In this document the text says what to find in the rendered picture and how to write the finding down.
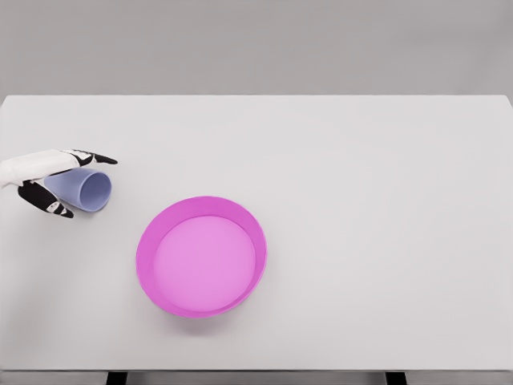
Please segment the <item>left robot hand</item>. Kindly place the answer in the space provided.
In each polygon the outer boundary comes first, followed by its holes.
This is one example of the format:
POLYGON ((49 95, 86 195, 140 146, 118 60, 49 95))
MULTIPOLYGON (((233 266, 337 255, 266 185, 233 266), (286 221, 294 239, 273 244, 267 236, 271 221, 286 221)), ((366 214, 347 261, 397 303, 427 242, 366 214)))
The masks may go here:
POLYGON ((18 189, 18 195, 35 208, 71 219, 74 213, 38 181, 93 163, 118 164, 118 161, 78 149, 49 149, 11 157, 0 161, 0 191, 13 185, 18 189))

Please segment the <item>pink round plate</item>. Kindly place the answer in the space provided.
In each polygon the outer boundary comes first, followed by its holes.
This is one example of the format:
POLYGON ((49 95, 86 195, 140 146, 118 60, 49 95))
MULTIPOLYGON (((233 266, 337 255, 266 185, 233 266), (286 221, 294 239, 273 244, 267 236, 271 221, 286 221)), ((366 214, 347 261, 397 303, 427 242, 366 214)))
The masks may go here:
POLYGON ((191 197, 150 221, 135 268, 144 293, 160 309, 211 318, 251 295, 267 256, 264 230, 244 206, 222 197, 191 197))

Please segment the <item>lavender blue cup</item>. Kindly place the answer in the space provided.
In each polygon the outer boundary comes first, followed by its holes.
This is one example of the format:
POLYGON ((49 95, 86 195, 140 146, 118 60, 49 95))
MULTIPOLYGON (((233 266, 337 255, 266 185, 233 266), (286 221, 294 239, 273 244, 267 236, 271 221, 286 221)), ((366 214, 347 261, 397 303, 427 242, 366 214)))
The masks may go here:
POLYGON ((111 179, 94 169, 74 168, 48 176, 43 183, 60 200, 89 213, 101 210, 111 197, 111 179))

